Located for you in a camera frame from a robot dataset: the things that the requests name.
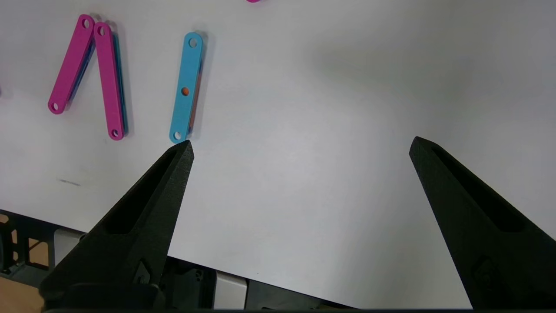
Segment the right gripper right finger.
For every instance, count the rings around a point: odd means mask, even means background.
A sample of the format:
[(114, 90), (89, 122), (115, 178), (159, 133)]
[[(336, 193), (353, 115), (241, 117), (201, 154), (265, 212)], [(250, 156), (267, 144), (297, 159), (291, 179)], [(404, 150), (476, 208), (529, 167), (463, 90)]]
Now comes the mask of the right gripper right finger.
[(472, 307), (554, 310), (555, 240), (436, 143), (409, 155)]

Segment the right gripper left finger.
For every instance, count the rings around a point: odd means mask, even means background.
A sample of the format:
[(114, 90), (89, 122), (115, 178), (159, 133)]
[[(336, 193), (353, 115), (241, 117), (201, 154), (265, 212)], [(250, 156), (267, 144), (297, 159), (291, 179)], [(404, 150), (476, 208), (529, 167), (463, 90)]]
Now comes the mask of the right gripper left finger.
[(164, 310), (159, 288), (193, 164), (173, 145), (42, 281), (45, 310)]

